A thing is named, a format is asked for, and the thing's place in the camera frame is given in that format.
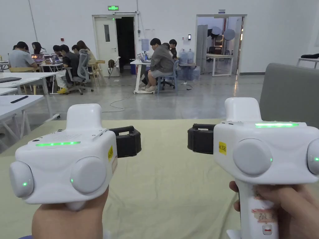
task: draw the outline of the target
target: gray hoodie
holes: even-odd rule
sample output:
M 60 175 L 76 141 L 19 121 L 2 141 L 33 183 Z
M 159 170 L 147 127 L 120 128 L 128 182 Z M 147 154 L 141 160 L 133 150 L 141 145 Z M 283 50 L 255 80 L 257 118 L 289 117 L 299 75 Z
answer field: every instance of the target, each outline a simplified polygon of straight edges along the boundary
M 162 73 L 173 72 L 174 61 L 166 46 L 158 46 L 151 58 L 151 71 L 158 70 Z

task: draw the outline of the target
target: woman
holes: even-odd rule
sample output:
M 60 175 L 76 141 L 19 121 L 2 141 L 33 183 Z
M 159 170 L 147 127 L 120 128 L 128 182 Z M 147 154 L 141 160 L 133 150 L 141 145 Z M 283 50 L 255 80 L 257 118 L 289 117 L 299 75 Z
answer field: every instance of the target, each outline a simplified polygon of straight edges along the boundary
M 87 50 L 87 53 L 89 54 L 89 64 L 95 63 L 96 62 L 96 58 L 94 57 L 92 51 L 90 51 L 90 49 L 86 46 L 86 44 L 84 43 L 84 41 L 78 41 L 77 46 L 79 48 L 79 50 L 85 49 Z
M 34 54 L 47 54 L 47 50 L 41 46 L 37 41 L 32 43 Z

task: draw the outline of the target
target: shorts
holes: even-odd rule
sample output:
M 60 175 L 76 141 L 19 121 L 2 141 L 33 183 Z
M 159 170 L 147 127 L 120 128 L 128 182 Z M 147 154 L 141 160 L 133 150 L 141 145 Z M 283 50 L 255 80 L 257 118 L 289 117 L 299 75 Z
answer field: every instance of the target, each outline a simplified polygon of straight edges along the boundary
M 160 77 L 160 76 L 171 76 L 173 73 L 163 73 L 160 72 L 159 70 L 154 70 L 154 71 L 150 71 L 150 73 L 152 74 L 152 76 L 154 78 Z

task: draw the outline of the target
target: black t-shirt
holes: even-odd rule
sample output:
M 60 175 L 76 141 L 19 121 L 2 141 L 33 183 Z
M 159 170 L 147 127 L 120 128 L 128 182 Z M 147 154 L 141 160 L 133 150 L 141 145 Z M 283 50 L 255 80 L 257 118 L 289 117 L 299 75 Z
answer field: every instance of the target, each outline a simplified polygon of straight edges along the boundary
M 66 64 L 69 67 L 72 67 L 71 69 L 72 77 L 78 76 L 79 58 L 74 53 L 68 52 L 67 54 L 65 54 L 65 56 L 63 56 L 62 61 L 63 61 L 63 64 Z M 67 80 L 70 80 L 68 71 L 66 71 L 65 77 Z
M 171 51 L 171 53 L 173 54 L 173 59 L 177 58 L 176 48 L 172 48 L 170 51 Z

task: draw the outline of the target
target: open doorway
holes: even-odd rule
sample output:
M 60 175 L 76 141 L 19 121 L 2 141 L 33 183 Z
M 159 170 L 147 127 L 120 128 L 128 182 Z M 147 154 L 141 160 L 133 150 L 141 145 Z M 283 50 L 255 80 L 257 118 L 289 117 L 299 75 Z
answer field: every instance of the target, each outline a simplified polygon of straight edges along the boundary
M 122 75 L 131 74 L 131 59 L 135 59 L 134 17 L 116 18 L 116 33 L 120 72 Z
M 201 73 L 212 72 L 213 60 L 206 54 L 232 55 L 216 59 L 215 76 L 238 74 L 240 67 L 241 42 L 246 15 L 197 15 L 196 64 Z

